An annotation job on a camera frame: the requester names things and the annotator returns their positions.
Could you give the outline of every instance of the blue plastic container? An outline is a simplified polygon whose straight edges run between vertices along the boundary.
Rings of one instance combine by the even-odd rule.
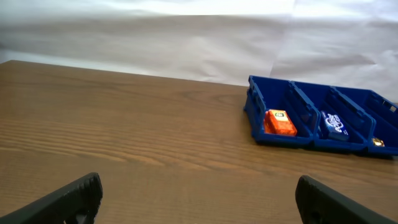
[[[393,103],[373,92],[355,88],[336,87],[370,114],[376,125],[371,137],[384,141],[384,147],[368,141],[368,153],[398,156],[398,109]]]
[[[294,82],[312,101],[318,111],[337,114],[345,125],[348,141],[323,139],[318,128],[323,122],[319,117],[317,132],[314,135],[315,148],[328,148],[336,151],[364,151],[371,140],[375,120],[360,106],[338,91],[335,87],[311,83]]]
[[[255,76],[249,77],[249,83],[244,110],[250,120],[252,136],[257,142],[303,147],[313,141],[319,114],[294,83]],[[269,109],[286,111],[297,129],[297,135],[265,133],[264,118]]]

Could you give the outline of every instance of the blue package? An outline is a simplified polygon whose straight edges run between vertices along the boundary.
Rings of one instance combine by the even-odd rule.
[[[348,141],[349,134],[347,129],[344,127],[343,122],[337,114],[330,114],[326,111],[321,111],[321,115],[322,121],[320,126],[322,138]]]

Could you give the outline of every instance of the wood grain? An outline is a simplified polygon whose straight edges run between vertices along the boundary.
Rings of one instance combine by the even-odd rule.
[[[88,172],[96,223],[301,223],[310,175],[398,220],[398,163],[258,146],[246,87],[10,61],[0,65],[0,216]]]

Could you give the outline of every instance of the black object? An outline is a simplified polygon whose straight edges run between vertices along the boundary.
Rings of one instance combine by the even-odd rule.
[[[1,224],[93,224],[102,199],[97,173],[90,173],[0,218]]]
[[[97,173],[0,218],[0,224],[93,224],[102,199]],[[296,202],[304,224],[398,224],[309,176],[301,176]]]

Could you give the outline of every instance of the wooden table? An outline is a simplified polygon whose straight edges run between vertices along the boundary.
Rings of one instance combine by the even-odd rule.
[[[96,223],[301,223],[308,174],[398,220],[398,163],[258,146],[246,87],[0,65],[0,216],[87,174]]]

